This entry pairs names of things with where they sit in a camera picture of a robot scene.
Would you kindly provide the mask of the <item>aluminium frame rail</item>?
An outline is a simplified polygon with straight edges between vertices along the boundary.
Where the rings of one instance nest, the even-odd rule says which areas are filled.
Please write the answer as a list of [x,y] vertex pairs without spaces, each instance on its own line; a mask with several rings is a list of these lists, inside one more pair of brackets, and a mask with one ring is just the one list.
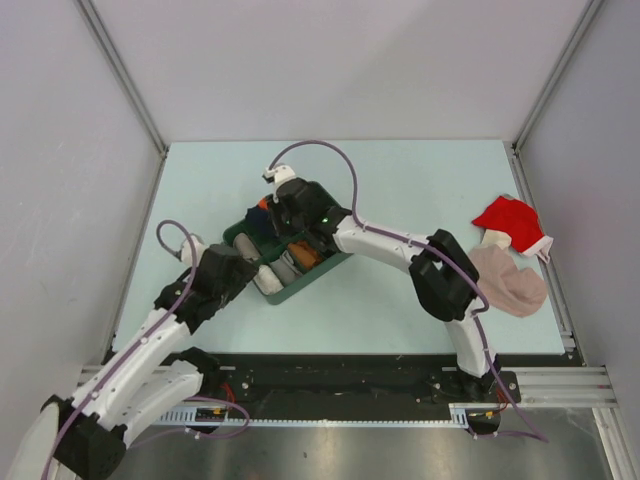
[[[98,398],[102,396],[130,398],[137,393],[143,385],[153,380],[163,380],[164,382],[176,383],[180,379],[193,377],[197,386],[202,389],[201,381],[204,378],[202,373],[198,373],[192,365],[182,365],[175,361],[168,367],[155,367],[151,369],[120,366],[115,371],[103,368],[100,371],[88,372],[86,374],[86,386],[89,388],[91,396]],[[496,375],[498,399],[491,403],[444,403],[444,404],[479,404],[489,405],[506,403],[514,400],[517,403],[536,403],[544,405],[570,403],[582,404],[607,404],[615,400],[608,375],[604,369],[590,369],[587,367],[532,367],[516,368],[507,367],[499,371]],[[265,398],[275,395],[273,392]],[[347,398],[349,396],[361,395],[378,399],[383,396],[408,395],[422,402],[430,403],[424,399],[414,397],[413,394],[310,394],[315,396],[332,396]]]

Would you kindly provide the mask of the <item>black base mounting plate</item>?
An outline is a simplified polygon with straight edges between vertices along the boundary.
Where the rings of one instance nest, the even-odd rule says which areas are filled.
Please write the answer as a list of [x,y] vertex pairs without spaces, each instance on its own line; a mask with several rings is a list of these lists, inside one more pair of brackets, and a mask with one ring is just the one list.
[[454,366],[451,355],[284,355],[212,354],[191,348],[171,362],[192,365],[204,375],[206,394],[224,386],[240,402],[262,400],[273,392],[308,394],[401,394],[434,404],[491,403],[498,399],[490,377],[477,386]]

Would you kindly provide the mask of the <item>green compartment organizer tray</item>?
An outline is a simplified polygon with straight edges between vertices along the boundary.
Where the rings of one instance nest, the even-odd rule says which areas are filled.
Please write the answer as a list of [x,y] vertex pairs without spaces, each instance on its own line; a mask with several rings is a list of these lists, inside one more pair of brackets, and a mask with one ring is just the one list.
[[304,275],[274,295],[266,296],[260,292],[271,305],[283,303],[348,258],[333,244],[332,234],[336,232],[338,223],[351,215],[349,209],[342,207],[315,181],[295,179],[281,186],[277,193],[278,203],[273,202],[272,194],[264,197],[277,233],[276,239],[266,238],[249,227],[245,216],[223,233],[224,242],[232,247],[234,238],[239,233],[246,233],[261,253],[261,258],[252,262],[257,267],[270,266],[284,251],[289,251],[289,243],[300,240],[308,242],[321,254],[323,262],[311,270],[305,270],[293,257]]

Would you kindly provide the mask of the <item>pink underwear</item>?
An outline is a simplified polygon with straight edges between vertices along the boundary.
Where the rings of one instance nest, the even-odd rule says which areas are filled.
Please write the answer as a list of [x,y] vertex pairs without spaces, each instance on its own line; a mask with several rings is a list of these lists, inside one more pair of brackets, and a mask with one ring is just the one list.
[[520,269],[499,246],[476,247],[469,258],[491,307],[524,318],[536,313],[546,301],[548,291],[541,276],[530,267]]

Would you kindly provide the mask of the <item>navy orange underwear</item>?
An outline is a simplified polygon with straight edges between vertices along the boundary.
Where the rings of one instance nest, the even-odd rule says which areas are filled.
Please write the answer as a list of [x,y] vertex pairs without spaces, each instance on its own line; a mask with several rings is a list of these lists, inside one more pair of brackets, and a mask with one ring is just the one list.
[[277,233],[270,218],[266,198],[262,198],[256,205],[247,209],[245,222],[260,235],[270,239],[277,238]]

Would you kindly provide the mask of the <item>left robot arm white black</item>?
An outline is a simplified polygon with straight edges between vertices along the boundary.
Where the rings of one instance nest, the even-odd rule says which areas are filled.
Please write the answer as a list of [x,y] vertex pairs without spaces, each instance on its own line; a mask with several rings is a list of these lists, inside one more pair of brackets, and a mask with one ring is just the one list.
[[53,457],[82,479],[106,479],[136,438],[163,414],[196,396],[223,392],[219,361],[196,347],[169,369],[156,368],[206,321],[234,300],[258,268],[235,249],[214,244],[196,266],[164,287],[136,335],[59,411]]

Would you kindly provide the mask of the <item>white rolled cloth in tray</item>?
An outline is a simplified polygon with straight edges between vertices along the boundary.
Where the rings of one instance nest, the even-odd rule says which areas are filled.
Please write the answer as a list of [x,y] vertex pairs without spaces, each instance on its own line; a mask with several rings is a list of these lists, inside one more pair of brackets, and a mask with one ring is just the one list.
[[260,265],[253,279],[260,292],[266,296],[274,295],[284,289],[284,285],[268,265]]

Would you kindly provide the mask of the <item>red white underwear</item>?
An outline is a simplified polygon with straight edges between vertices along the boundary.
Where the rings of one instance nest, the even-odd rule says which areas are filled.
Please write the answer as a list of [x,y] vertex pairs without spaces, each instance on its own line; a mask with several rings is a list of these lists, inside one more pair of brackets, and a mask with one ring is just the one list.
[[521,200],[499,196],[471,223],[485,231],[508,235],[510,246],[522,256],[550,261],[554,239],[542,230],[536,211]]

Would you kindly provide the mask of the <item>grey rolled cloth in tray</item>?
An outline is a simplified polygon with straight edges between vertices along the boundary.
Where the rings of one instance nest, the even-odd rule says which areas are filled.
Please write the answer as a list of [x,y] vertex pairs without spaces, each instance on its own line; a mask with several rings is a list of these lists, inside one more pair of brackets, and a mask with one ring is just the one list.
[[293,284],[304,275],[289,251],[284,251],[276,260],[271,262],[270,268],[285,287]]

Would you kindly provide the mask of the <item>beige rolled cloth in tray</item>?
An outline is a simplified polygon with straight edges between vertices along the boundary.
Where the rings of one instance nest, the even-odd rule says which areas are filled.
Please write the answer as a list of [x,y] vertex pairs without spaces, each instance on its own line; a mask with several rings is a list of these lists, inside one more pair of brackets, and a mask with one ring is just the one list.
[[233,246],[248,261],[256,262],[261,258],[261,253],[246,233],[239,233],[233,240]]

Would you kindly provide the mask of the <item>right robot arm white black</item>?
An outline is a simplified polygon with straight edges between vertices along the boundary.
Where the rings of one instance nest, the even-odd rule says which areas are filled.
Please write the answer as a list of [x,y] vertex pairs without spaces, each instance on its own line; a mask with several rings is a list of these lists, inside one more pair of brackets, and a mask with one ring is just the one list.
[[420,306],[446,327],[463,391],[474,400],[490,392],[500,365],[478,319],[489,301],[477,269],[450,232],[386,230],[358,220],[316,182],[294,177],[271,183],[267,205],[277,233],[301,233],[323,254],[364,256],[408,274]]

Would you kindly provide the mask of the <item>orange rolled cloth in tray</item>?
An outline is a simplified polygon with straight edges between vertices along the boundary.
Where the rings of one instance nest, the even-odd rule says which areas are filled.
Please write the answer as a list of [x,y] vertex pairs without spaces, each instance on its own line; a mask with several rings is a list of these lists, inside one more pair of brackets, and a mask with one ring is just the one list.
[[289,243],[288,250],[305,270],[311,270],[323,262],[321,254],[304,240]]

